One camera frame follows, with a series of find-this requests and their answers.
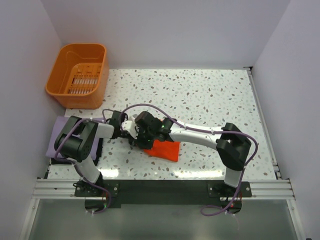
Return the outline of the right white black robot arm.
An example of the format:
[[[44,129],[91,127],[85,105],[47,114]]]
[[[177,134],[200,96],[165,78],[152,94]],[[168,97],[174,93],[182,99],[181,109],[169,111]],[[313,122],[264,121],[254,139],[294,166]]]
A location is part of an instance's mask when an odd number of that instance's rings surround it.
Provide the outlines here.
[[[203,127],[166,117],[160,120],[143,111],[133,120],[133,142],[142,149],[152,149],[155,141],[192,143],[218,152],[224,164],[223,192],[230,197],[241,190],[241,175],[251,148],[249,137],[234,124],[224,127]]]

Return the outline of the orange t shirt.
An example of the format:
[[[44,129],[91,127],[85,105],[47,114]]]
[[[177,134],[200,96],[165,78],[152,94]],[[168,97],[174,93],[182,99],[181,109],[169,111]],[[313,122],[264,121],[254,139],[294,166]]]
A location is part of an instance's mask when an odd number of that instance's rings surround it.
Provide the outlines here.
[[[180,142],[155,140],[151,149],[144,149],[144,152],[151,157],[165,159],[171,162],[178,162]]]

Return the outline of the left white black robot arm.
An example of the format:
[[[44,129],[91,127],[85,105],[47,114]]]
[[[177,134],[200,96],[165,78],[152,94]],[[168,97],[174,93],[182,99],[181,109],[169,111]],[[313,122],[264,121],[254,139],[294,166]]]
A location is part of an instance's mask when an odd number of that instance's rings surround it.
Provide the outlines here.
[[[119,111],[109,120],[96,120],[71,116],[67,119],[54,142],[54,158],[70,163],[80,180],[75,182],[76,197],[109,197],[102,173],[91,156],[95,139],[126,138],[119,125]]]

